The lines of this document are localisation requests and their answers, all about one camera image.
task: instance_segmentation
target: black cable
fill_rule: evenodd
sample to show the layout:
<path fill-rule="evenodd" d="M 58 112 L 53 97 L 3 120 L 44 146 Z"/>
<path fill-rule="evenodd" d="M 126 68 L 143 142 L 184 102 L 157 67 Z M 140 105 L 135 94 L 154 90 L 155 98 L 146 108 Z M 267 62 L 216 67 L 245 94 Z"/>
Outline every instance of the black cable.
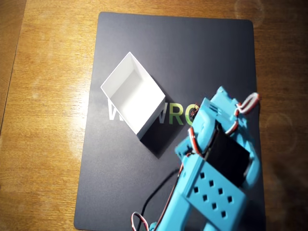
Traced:
<path fill-rule="evenodd" d="M 142 211 L 141 211 L 141 216 L 144 215 L 144 212 L 145 212 L 145 208 L 146 206 L 148 205 L 148 203 L 150 202 L 150 200 L 155 196 L 155 194 L 164 186 L 164 184 L 167 183 L 167 181 L 175 174 L 177 174 L 179 172 L 179 169 L 175 169 L 173 170 L 164 180 L 163 182 L 160 183 L 160 185 L 154 190 L 154 192 L 148 197 L 148 199 L 146 199 L 143 207 L 142 207 Z M 139 220 L 139 224 L 138 224 L 138 227 L 137 227 L 137 231 L 139 231 L 140 229 L 140 226 L 141 226 L 141 220 Z"/>

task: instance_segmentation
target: white box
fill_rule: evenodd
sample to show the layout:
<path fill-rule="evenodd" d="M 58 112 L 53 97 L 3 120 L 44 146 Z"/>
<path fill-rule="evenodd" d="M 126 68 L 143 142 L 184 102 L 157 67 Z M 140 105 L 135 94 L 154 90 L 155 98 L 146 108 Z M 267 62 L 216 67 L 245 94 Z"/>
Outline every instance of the white box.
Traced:
<path fill-rule="evenodd" d="M 165 94 L 131 52 L 101 89 L 139 139 L 165 106 Z"/>

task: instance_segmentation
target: wood grain surface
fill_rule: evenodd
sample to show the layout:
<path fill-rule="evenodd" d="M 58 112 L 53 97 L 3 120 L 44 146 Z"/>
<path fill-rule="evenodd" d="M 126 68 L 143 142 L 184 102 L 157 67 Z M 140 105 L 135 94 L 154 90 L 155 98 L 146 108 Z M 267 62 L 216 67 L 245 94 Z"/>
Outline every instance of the wood grain surface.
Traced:
<path fill-rule="evenodd" d="M 0 0 L 0 128 L 26 0 Z"/>
<path fill-rule="evenodd" d="M 28 0 L 0 136 L 0 230 L 74 230 L 101 11 L 254 23 L 267 228 L 308 230 L 304 0 Z M 8 27 L 12 35 L 17 27 Z M 10 50 L 1 56 L 11 60 Z"/>

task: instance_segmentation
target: blue robotic arm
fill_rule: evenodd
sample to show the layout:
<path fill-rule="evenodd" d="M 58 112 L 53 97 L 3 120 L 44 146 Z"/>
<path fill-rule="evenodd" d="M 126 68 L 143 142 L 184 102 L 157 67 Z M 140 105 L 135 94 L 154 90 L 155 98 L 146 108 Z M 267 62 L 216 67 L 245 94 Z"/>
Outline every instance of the blue robotic arm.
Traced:
<path fill-rule="evenodd" d="M 260 172 L 260 161 L 247 129 L 243 106 L 220 87 L 211 100 L 204 98 L 189 135 L 175 148 L 181 172 L 167 208 L 150 231 L 182 231 L 195 207 L 208 220 L 204 231 L 237 228 L 247 197 Z"/>

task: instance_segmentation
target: dark gray mat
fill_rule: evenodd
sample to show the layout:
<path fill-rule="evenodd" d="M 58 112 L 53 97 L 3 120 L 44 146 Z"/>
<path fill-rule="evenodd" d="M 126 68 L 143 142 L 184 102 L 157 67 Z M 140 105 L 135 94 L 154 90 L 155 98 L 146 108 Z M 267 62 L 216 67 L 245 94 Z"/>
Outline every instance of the dark gray mat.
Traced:
<path fill-rule="evenodd" d="M 110 120 L 100 86 L 129 51 L 161 87 L 167 102 L 180 103 L 184 113 L 189 104 L 211 98 L 221 85 L 240 101 L 257 90 L 250 21 L 101 13 L 76 202 L 77 229 L 130 231 L 131 213 L 141 212 L 147 197 L 180 166 L 174 148 L 189 126 L 184 115 L 180 117 L 183 125 L 175 118 L 170 124 L 169 104 L 164 122 L 157 119 L 142 142 L 119 120 L 118 113 Z M 248 119 L 260 155 L 258 109 Z M 148 204 L 149 223 L 158 220 L 174 181 Z M 253 202 L 240 229 L 264 230 L 262 175 L 248 194 Z M 200 230 L 204 223 L 194 211 L 188 230 Z"/>

